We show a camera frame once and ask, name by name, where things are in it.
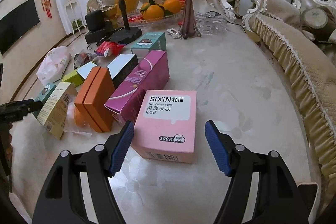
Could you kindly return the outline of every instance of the tripod base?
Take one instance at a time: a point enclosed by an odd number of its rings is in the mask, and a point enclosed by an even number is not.
[[[138,39],[142,35],[141,29],[138,27],[131,27],[129,30],[122,29],[112,34],[110,41],[118,42],[120,44],[129,44]]]

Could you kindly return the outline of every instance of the baseboard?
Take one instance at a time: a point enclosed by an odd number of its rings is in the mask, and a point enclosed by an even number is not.
[[[65,39],[67,39],[68,37],[71,37],[73,35],[73,33],[70,33],[68,35],[66,35],[65,37],[63,37],[60,41],[58,41],[52,48],[50,48],[42,57],[41,59],[34,65],[34,67],[28,72],[28,74],[25,76],[25,78],[23,78],[23,80],[21,81],[21,83],[19,84],[19,86],[17,87],[17,89],[15,90],[12,98],[10,99],[10,101],[14,101],[15,97],[18,95],[20,89],[23,87],[23,85],[25,84],[25,82],[28,80],[29,76],[34,72],[34,70],[36,70],[36,68],[40,65],[40,63],[43,61],[43,59],[45,58],[45,56],[47,55],[47,53],[49,51],[51,51],[53,48],[56,48],[57,46],[59,46],[59,44],[61,44]]]

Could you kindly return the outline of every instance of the television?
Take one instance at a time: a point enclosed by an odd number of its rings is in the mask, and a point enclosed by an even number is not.
[[[34,0],[28,0],[0,20],[0,52],[4,54],[21,36],[40,23]]]

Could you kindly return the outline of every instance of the pink box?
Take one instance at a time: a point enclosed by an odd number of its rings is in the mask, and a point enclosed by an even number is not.
[[[169,79],[166,51],[152,50],[132,70],[104,104],[122,124],[135,122],[147,90],[161,90]]]
[[[148,90],[131,146],[143,158],[192,163],[195,122],[196,91]]]

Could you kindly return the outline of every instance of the red hanging decoration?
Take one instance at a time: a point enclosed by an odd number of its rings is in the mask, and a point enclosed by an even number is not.
[[[50,12],[50,9],[49,9],[49,6],[51,7],[50,0],[41,0],[41,4],[42,4],[43,11],[45,10],[46,13],[47,13],[47,16],[50,17],[50,18],[53,18],[51,16],[51,12]]]

